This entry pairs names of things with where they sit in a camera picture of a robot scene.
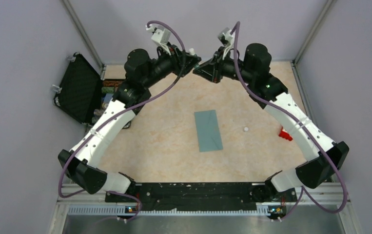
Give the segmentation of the green white glue stick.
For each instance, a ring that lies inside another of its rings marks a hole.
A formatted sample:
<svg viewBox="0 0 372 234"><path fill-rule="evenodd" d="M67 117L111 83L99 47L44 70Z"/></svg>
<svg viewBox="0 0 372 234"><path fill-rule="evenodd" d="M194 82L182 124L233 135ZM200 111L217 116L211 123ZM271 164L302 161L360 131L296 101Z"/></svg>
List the green white glue stick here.
<svg viewBox="0 0 372 234"><path fill-rule="evenodd" d="M201 57L199 57L195 51L194 48L190 48L189 49L189 58L190 58L190 67L193 69L195 68L196 66L199 65L200 61L201 61Z"/></svg>

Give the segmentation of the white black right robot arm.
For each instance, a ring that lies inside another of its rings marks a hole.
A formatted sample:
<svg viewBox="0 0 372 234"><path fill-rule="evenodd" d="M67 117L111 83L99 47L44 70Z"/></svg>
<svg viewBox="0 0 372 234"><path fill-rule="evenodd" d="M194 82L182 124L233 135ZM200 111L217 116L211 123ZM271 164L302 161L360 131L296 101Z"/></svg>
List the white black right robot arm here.
<svg viewBox="0 0 372 234"><path fill-rule="evenodd" d="M255 198L278 201L289 189L301 186L314 189L332 175L340 176L349 147L343 141L335 142L308 118L288 88L271 74L271 60L263 44L248 45L244 58L237 61L221 46L193 73L213 83L224 77L242 81L251 99L273 116L300 148L306 160L303 164L273 174L263 188L254 191Z"/></svg>

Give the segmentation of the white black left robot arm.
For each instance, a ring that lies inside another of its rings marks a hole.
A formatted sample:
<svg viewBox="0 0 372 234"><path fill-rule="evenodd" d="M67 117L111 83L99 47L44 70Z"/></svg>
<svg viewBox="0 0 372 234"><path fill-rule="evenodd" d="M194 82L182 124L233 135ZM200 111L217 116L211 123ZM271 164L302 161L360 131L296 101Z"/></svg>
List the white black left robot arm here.
<svg viewBox="0 0 372 234"><path fill-rule="evenodd" d="M146 103L157 99L171 88L152 96L150 88L170 74L175 82L187 75L201 62L193 49L185 51L175 45L167 49L157 47L157 58L150 58L144 49L132 50L124 64L125 79L117 87L108 107L90 132L71 150L62 150L58 160L62 166L61 177L68 177L82 191L95 194L115 191L123 201L135 197L134 181L123 173L107 173L98 168L102 156L117 134L132 121Z"/></svg>

